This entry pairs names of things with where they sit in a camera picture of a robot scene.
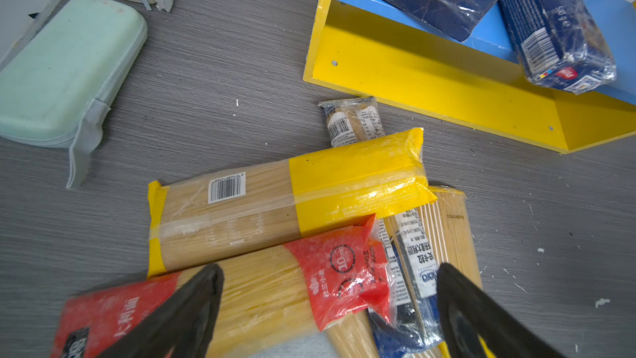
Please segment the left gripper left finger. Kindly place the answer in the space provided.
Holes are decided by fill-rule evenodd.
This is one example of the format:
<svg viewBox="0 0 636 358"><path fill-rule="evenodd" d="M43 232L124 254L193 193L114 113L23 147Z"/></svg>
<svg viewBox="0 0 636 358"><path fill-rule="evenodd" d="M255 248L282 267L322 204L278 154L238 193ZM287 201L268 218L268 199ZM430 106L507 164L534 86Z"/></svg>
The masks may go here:
<svg viewBox="0 0 636 358"><path fill-rule="evenodd" d="M165 303L101 357L203 357L220 312L225 276L205 265Z"/></svg>

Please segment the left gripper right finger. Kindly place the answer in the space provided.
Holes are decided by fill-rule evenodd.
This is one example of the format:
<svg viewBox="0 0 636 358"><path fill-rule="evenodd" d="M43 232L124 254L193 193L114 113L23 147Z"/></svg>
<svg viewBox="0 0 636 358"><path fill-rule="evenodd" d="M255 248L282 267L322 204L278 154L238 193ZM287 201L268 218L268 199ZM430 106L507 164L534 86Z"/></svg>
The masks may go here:
<svg viewBox="0 0 636 358"><path fill-rule="evenodd" d="M440 265L437 306L445 357L561 357L456 267Z"/></svg>

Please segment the blue Barilla spaghetti bag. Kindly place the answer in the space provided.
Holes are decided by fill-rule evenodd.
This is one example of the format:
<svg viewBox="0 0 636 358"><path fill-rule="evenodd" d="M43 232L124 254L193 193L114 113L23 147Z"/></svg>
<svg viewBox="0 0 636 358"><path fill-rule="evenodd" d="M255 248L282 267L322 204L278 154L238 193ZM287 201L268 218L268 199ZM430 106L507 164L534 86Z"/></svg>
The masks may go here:
<svg viewBox="0 0 636 358"><path fill-rule="evenodd" d="M616 80L614 56L582 0L500 0L499 4L530 83L583 94Z"/></svg>

